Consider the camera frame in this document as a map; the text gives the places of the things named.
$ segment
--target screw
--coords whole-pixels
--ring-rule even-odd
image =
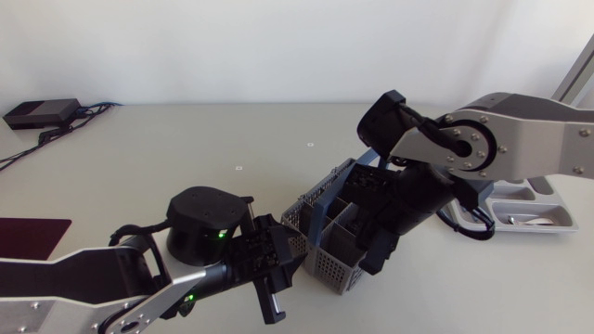
[[[587,128],[583,128],[579,130],[579,135],[583,136],[583,137],[587,137],[590,134],[592,134],[592,131],[590,129]]]

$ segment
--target silver tray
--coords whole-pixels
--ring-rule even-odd
[[[493,193],[481,207],[495,220],[496,231],[566,233],[578,229],[561,196],[545,177],[496,182]],[[452,220],[462,227],[476,231],[484,229],[483,222],[472,217],[457,200],[450,202],[446,206],[446,211]],[[552,224],[512,224],[510,217],[516,223],[548,218]]]

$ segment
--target red mat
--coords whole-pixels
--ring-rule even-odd
[[[0,218],[0,258],[47,260],[72,221]]]

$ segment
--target black joint cap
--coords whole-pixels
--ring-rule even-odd
[[[243,198],[212,187],[194,186],[171,199],[167,219],[173,228],[191,231],[196,226],[212,230],[235,228],[251,217]]]
[[[172,198],[167,219],[172,225],[167,249],[190,265],[221,261],[238,225],[252,223],[243,198],[207,186],[194,186]]]

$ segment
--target robotic arm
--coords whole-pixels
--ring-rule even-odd
[[[54,262],[0,259],[0,333],[139,333],[157,318],[188,315],[197,300],[253,282],[264,320],[285,313],[275,293],[291,286],[304,256],[298,235],[271,215],[252,217],[252,198],[196,186],[171,200],[159,225],[126,225],[111,247]],[[241,236],[234,237],[237,227]],[[152,233],[169,229],[164,244]],[[132,236],[119,242],[123,236]],[[153,252],[152,276],[144,253]]]
[[[400,236],[452,199],[476,212],[486,231],[450,225],[467,237],[491,238],[494,223],[479,203],[493,181],[552,173],[594,178],[593,126],[593,112],[531,96],[495,93],[431,120],[396,91],[384,94],[357,132],[385,161],[406,168],[356,165],[345,181],[342,198],[360,208],[357,246],[368,251],[359,265],[380,272]]]

